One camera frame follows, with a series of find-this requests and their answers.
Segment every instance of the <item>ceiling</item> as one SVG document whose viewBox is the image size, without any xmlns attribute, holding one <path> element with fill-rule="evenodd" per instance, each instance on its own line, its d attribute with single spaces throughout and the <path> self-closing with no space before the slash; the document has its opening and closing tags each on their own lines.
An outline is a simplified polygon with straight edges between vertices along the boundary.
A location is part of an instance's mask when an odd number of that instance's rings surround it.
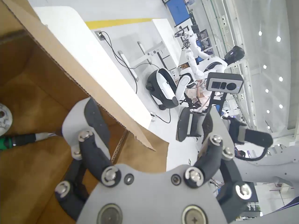
<svg viewBox="0 0 299 224">
<path fill-rule="evenodd" d="M 256 126 L 259 130 L 268 131 L 268 123 L 272 132 L 287 127 L 294 128 L 299 103 L 299 76 L 296 74 L 298 54 L 294 58 L 293 51 L 297 50 L 299 44 L 297 41 L 297 47 L 291 47 L 294 43 L 293 40 L 292 44 L 290 43 L 290 32 L 296 20 L 291 22 L 288 18 L 290 7 L 294 3 L 289 5 L 289 0 L 234 1 L 250 68 Z M 278 36 L 281 37 L 280 42 L 277 42 Z"/>
</svg>

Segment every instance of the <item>cardboard box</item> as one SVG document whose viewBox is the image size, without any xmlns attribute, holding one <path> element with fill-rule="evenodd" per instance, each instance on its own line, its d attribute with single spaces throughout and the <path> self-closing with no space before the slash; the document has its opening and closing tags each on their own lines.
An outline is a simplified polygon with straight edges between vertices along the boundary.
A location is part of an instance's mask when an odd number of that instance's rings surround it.
<svg viewBox="0 0 299 224">
<path fill-rule="evenodd" d="M 91 96 L 109 126 L 115 163 L 144 172 L 166 170 L 168 143 L 111 98 L 40 22 L 27 0 L 0 0 L 0 14 L 0 103 L 13 114 L 5 135 L 59 130 L 73 105 Z M 1 223 L 74 223 L 53 194 L 71 161 L 62 137 L 2 151 Z M 90 192 L 97 180 L 87 172 L 83 183 Z"/>
</svg>

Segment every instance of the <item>black camera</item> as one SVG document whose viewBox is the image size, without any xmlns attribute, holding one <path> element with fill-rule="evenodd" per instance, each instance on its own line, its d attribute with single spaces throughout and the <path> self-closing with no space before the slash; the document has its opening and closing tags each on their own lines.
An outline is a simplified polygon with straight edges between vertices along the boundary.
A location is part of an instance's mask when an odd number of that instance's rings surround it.
<svg viewBox="0 0 299 224">
<path fill-rule="evenodd" d="M 233 73 L 209 73 L 206 81 L 208 91 L 219 91 L 238 94 L 244 84 L 240 74 Z"/>
</svg>

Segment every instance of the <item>black robot head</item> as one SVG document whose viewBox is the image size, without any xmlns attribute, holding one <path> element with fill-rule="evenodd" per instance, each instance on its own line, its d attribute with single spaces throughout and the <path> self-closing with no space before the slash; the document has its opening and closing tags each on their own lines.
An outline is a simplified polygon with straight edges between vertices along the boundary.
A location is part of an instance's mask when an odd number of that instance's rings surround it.
<svg viewBox="0 0 299 224">
<path fill-rule="evenodd" d="M 242 49 L 239 46 L 234 46 L 224 57 L 224 60 L 226 63 L 232 64 L 235 63 L 236 61 L 241 60 L 245 55 L 244 49 Z"/>
</svg>

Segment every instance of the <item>white table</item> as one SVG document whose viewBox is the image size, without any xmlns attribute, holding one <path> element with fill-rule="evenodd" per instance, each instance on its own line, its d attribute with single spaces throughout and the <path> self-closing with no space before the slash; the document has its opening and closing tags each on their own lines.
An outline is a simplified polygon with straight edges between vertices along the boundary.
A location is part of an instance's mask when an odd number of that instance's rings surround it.
<svg viewBox="0 0 299 224">
<path fill-rule="evenodd" d="M 174 37 L 174 30 L 172 29 L 168 19 L 153 19 L 152 22 L 154 23 L 160 37 L 161 42 L 154 45 L 152 48 L 145 50 L 142 46 L 141 42 L 138 42 L 139 47 L 141 48 L 142 52 L 144 53 L 144 56 L 139 57 L 136 60 L 130 61 L 130 64 L 128 60 L 126 59 L 125 55 L 119 51 L 118 53 L 122 57 L 122 59 L 126 62 L 126 64 L 130 67 L 135 67 L 139 64 L 141 64 L 143 61 L 148 60 L 151 62 L 151 57 L 157 54 L 162 61 L 165 68 L 168 70 L 171 70 L 173 68 L 178 67 L 180 56 L 181 56 L 181 46 L 178 42 L 178 39 Z M 167 50 L 167 54 L 169 57 L 166 57 L 165 59 L 162 59 L 160 56 L 159 51 L 161 50 Z M 130 69 L 132 74 L 134 75 L 135 79 L 138 80 L 137 74 L 133 69 Z"/>
<path fill-rule="evenodd" d="M 35 7 L 41 22 L 102 88 L 144 128 L 152 116 L 80 15 L 71 7 Z"/>
</svg>

